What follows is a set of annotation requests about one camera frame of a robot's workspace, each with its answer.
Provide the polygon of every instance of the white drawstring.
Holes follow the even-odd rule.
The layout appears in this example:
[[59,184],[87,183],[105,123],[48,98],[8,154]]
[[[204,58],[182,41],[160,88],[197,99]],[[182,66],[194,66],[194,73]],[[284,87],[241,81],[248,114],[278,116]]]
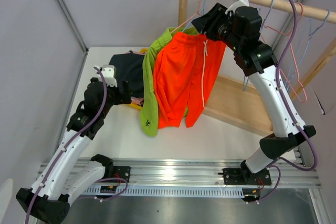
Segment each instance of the white drawstring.
[[206,48],[206,44],[208,43],[208,40],[204,41],[204,49],[203,49],[203,71],[202,71],[202,80],[201,80],[201,91],[202,91],[202,104],[203,107],[205,106],[204,104],[204,92],[203,92],[203,78],[204,78],[204,70],[205,70],[205,56],[208,56],[208,50]]

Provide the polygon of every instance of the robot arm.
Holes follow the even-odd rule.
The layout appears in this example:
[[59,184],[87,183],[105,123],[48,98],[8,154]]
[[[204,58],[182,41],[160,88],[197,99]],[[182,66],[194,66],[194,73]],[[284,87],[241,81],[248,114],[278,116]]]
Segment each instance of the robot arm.
[[[249,77],[258,90],[273,124],[274,133],[260,140],[260,148],[241,164],[245,184],[254,184],[260,172],[305,141],[298,127],[308,137],[316,134],[313,126],[306,125],[294,108],[280,78],[276,84],[278,60],[271,47],[261,41],[262,18],[248,0],[237,0],[229,8],[217,3],[207,14],[192,21],[192,24],[208,39],[224,42],[233,52],[237,65]],[[292,120],[279,89],[282,89],[294,114]]]
[[113,177],[113,160],[98,154],[81,172],[68,179],[80,154],[103,126],[110,108],[131,103],[128,84],[123,83],[123,93],[117,86],[114,66],[104,65],[100,72],[105,84],[101,77],[91,79],[84,92],[84,101],[71,116],[62,142],[48,166],[31,188],[21,188],[16,195],[26,212],[46,223],[61,223],[84,190],[99,179]]
[[[308,137],[316,134],[314,127],[306,125],[298,115],[287,91],[283,90],[297,123],[289,116],[278,90],[283,87],[281,79],[280,87],[276,85],[277,58],[269,45],[259,41],[261,23],[262,18],[255,8],[249,7],[248,0],[237,0],[229,8],[217,3],[207,14],[192,21],[199,33],[205,34],[208,39],[224,42],[234,52],[237,65],[259,91],[273,124],[274,134],[261,139],[260,148],[241,163],[240,173],[246,185],[255,185],[265,167],[305,141],[298,126],[302,127]],[[70,118],[62,143],[45,171],[30,189],[21,188],[16,195],[26,212],[29,205],[32,206],[30,214],[44,222],[61,223],[71,204],[85,189],[101,178],[113,176],[113,161],[96,155],[87,167],[67,181],[78,157],[103,126],[110,108],[113,105],[131,103],[127,83],[123,84],[124,93],[117,87],[115,68],[104,65],[101,72],[106,80],[107,96],[94,124],[86,128],[97,116],[102,104],[104,86],[101,78],[91,79],[85,91],[85,99]]]

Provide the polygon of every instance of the wooden frame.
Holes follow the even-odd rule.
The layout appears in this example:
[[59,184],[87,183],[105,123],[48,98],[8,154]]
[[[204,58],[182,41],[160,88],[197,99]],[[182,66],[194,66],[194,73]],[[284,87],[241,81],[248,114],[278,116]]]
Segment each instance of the wooden frame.
[[[272,0],[249,0],[250,3],[270,7]],[[180,0],[178,11],[180,25],[187,19],[188,0]],[[301,6],[295,4],[297,13],[301,14]],[[274,0],[273,9],[292,13],[292,7],[288,1]],[[318,20],[325,20],[328,11],[311,6],[304,6],[304,16]],[[336,13],[331,12],[327,20],[336,24]],[[306,86],[317,73],[327,64],[331,57],[336,54],[336,38],[328,48],[312,65],[306,73],[303,85]],[[253,86],[249,86],[245,92],[242,91],[243,83],[225,76],[218,76],[209,100],[203,113],[221,121],[233,124],[242,129],[254,132],[259,135],[268,135],[272,132],[272,123],[269,119],[264,103]]]

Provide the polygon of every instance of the orange garment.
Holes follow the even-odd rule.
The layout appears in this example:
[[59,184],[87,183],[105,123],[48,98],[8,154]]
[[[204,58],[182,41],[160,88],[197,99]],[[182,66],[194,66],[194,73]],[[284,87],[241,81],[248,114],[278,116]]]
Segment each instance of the orange garment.
[[179,127],[187,106],[185,124],[187,127],[195,124],[215,84],[224,51],[225,44],[220,41],[178,32],[159,52],[153,73],[159,129]]

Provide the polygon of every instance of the lime green garment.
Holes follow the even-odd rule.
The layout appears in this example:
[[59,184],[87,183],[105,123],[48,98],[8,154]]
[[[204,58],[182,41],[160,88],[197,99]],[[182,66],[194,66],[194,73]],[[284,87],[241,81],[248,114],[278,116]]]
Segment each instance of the lime green garment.
[[[173,34],[171,34],[171,31],[174,29],[174,27],[167,28],[167,30],[160,36],[160,38],[152,43],[146,55],[144,56],[142,63],[144,103],[142,110],[140,111],[140,124],[144,133],[149,136],[155,136],[157,134],[157,126],[159,123],[158,102],[155,97],[153,82],[154,65],[156,57],[158,56],[158,53],[161,51],[161,49],[166,46],[170,41],[172,41],[173,36],[178,31],[182,31],[183,27],[177,29]],[[198,34],[195,27],[185,29],[183,32],[189,35]]]

